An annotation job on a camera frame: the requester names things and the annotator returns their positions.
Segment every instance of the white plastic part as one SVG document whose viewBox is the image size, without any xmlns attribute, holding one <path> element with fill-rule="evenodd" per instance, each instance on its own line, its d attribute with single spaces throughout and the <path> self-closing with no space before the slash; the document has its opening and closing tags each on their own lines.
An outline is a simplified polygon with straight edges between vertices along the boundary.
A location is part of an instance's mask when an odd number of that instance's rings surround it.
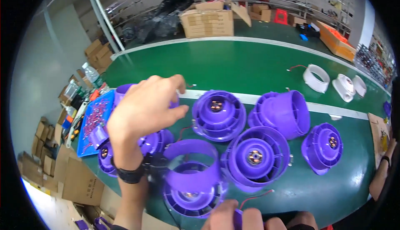
<svg viewBox="0 0 400 230">
<path fill-rule="evenodd" d="M 332 85 L 346 103 L 353 100 L 356 90 L 354 89 L 353 81 L 351 81 L 350 78 L 343 74 L 339 74 L 337 75 L 337 78 L 332 81 Z"/>
<path fill-rule="evenodd" d="M 317 65 L 308 65 L 306 71 L 303 73 L 304 82 L 313 90 L 325 93 L 328 89 L 330 78 L 323 68 Z"/>
<path fill-rule="evenodd" d="M 364 81 L 361 79 L 359 76 L 355 76 L 353 78 L 353 85 L 354 88 L 356 89 L 357 93 L 361 96 L 364 97 L 365 93 L 367 92 L 367 86 L 365 85 Z"/>
</svg>

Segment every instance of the black wristband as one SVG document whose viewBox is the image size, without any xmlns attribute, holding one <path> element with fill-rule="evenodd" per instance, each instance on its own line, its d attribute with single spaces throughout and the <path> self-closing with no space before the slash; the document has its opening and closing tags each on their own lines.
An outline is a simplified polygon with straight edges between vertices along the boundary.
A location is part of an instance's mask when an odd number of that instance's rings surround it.
<svg viewBox="0 0 400 230">
<path fill-rule="evenodd" d="M 387 164 L 389 165 L 387 170 L 389 171 L 390 170 L 390 159 L 386 155 L 384 155 L 384 156 L 382 156 L 382 159 L 380 160 L 380 162 L 382 162 L 383 160 L 387 161 Z"/>
<path fill-rule="evenodd" d="M 115 167 L 114 164 L 114 158 L 111 158 L 111 164 Z M 146 169 L 144 168 L 144 159 L 142 160 L 142 163 L 136 170 L 125 170 L 122 168 L 116 168 L 118 177 L 124 182 L 124 183 L 129 183 L 129 184 L 136 184 L 140 182 L 140 179 L 142 176 L 144 176 L 144 173 Z"/>
</svg>

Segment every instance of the floor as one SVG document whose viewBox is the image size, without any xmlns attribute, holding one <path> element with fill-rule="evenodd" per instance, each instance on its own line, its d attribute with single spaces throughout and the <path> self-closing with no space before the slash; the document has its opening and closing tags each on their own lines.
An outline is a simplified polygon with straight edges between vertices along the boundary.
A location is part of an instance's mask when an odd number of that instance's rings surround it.
<svg viewBox="0 0 400 230">
<path fill-rule="evenodd" d="M 26 191 L 39 215 L 50 230 L 77 230 L 74 219 L 80 219 L 72 202 L 43 193 L 23 180 Z"/>
</svg>

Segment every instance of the hand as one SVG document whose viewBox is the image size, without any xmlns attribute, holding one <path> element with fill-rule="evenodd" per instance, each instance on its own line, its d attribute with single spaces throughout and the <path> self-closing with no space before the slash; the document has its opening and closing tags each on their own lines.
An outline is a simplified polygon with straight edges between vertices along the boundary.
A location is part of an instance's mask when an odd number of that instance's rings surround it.
<svg viewBox="0 0 400 230">
<path fill-rule="evenodd" d="M 233 216 L 237 200 L 226 200 L 213 209 L 201 230 L 234 230 Z M 286 230 L 280 218 L 271 218 L 265 224 L 257 208 L 248 208 L 242 214 L 242 230 Z"/>
<path fill-rule="evenodd" d="M 151 76 L 132 85 L 107 122 L 113 147 L 135 143 L 140 137 L 169 127 L 185 117 L 187 105 L 169 109 L 171 101 L 177 102 L 177 89 L 181 94 L 185 93 L 182 75 Z"/>
</svg>

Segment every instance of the purple plastic fan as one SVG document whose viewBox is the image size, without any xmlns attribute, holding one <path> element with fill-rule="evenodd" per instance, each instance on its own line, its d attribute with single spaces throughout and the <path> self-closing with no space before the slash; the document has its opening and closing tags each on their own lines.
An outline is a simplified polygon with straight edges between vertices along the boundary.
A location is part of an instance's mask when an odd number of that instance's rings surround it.
<svg viewBox="0 0 400 230">
<path fill-rule="evenodd" d="M 189 153 L 202 153 L 214 159 L 211 166 L 187 161 L 166 176 L 164 199 L 176 212 L 187 217 L 206 218 L 223 200 L 227 184 L 221 181 L 218 152 L 206 141 L 190 139 L 171 144 L 164 156 L 168 160 Z"/>
<path fill-rule="evenodd" d="M 307 134 L 310 122 L 306 100 L 298 91 L 262 95 L 247 119 L 250 127 L 274 128 L 287 140 Z"/>
<path fill-rule="evenodd" d="M 174 142 L 174 135 L 168 129 L 162 129 L 156 133 L 152 133 L 141 137 L 137 144 L 145 156 L 147 153 L 155 153 L 162 150 L 166 145 Z"/>
<path fill-rule="evenodd" d="M 231 141 L 221 156 L 225 176 L 244 192 L 254 193 L 291 166 L 289 145 L 277 130 L 256 126 Z"/>
<path fill-rule="evenodd" d="M 125 93 L 128 91 L 128 89 L 132 86 L 135 85 L 136 83 L 128 83 L 124 84 L 121 86 L 118 86 L 117 89 L 115 90 L 115 98 L 114 98 L 114 106 L 116 107 L 120 101 L 124 98 Z"/>
<path fill-rule="evenodd" d="M 226 142 L 237 137 L 246 124 L 246 109 L 233 94 L 210 90 L 192 108 L 193 131 L 209 140 Z"/>
<path fill-rule="evenodd" d="M 314 173 L 323 175 L 340 161 L 343 142 L 335 127 L 322 123 L 304 139 L 301 152 Z"/>
<path fill-rule="evenodd" d="M 117 105 L 121 102 L 121 100 L 124 98 L 126 92 L 128 91 L 128 89 L 132 86 L 132 85 L 136 85 L 137 83 L 128 83 L 128 84 L 124 84 L 121 86 L 118 86 L 117 89 L 115 90 L 115 98 L 114 98 L 114 106 L 113 109 L 115 107 L 117 107 Z M 177 102 L 170 103 L 170 108 L 176 108 L 179 106 L 179 96 L 177 97 Z"/>
<path fill-rule="evenodd" d="M 113 157 L 113 148 L 109 140 L 105 144 L 101 145 L 98 153 L 98 163 L 100 169 L 111 177 L 117 177 L 117 171 L 111 164 L 111 158 Z"/>
</svg>

